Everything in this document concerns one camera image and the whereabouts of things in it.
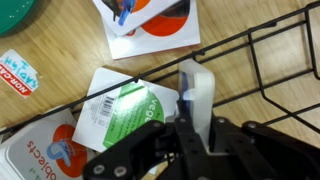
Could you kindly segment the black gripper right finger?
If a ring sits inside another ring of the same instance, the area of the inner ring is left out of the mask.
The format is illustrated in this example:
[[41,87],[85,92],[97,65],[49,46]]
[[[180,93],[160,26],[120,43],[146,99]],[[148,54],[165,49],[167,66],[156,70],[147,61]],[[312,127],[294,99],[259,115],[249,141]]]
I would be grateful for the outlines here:
[[215,180],[320,180],[320,150],[255,121],[211,120]]

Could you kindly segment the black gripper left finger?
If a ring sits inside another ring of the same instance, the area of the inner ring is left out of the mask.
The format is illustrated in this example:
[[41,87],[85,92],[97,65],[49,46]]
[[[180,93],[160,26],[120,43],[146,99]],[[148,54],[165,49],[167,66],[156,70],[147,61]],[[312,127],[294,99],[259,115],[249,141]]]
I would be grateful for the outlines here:
[[200,136],[187,118],[166,124],[151,120],[90,160],[84,180],[141,180],[154,166],[168,166],[156,180],[212,180]]

